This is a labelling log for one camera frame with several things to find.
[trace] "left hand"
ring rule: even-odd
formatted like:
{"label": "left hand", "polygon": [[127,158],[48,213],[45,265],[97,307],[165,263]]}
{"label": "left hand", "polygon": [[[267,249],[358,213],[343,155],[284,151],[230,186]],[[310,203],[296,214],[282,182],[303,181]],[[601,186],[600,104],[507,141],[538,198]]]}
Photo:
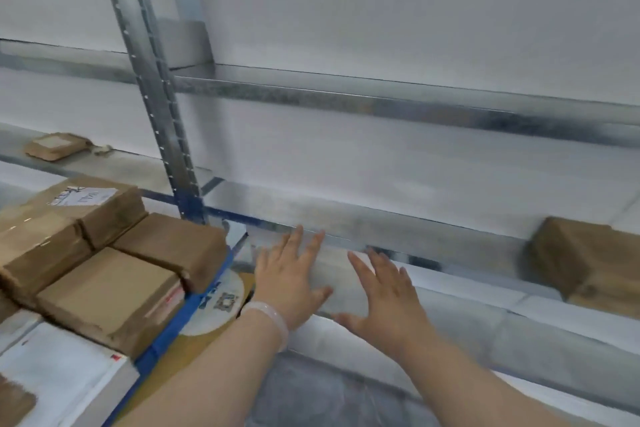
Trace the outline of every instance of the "left hand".
{"label": "left hand", "polygon": [[309,272],[316,261],[324,232],[314,236],[298,256],[302,226],[286,234],[270,250],[260,250],[255,266],[253,300],[265,302],[280,313],[289,331],[307,321],[333,293],[332,287],[311,290]]}

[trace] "stack of boxes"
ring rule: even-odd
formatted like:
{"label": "stack of boxes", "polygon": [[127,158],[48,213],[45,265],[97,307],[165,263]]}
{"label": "stack of boxes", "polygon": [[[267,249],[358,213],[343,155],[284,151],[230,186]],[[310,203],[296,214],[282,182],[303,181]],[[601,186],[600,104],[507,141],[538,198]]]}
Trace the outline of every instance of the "stack of boxes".
{"label": "stack of boxes", "polygon": [[[226,253],[223,230],[148,215],[136,187],[89,176],[0,212],[3,293],[132,359],[185,294],[205,292]],[[0,296],[0,322],[7,304]]]}

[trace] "right hand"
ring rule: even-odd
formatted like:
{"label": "right hand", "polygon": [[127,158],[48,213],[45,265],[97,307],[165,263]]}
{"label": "right hand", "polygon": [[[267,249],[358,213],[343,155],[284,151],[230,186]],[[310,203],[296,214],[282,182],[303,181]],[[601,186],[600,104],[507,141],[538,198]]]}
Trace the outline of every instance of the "right hand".
{"label": "right hand", "polygon": [[340,313],[333,319],[400,362],[407,348],[417,344],[428,346],[438,340],[438,334],[420,305],[406,269],[402,267],[398,271],[384,254],[373,250],[367,254],[375,273],[355,253],[347,255],[367,294],[369,315],[360,318]]}

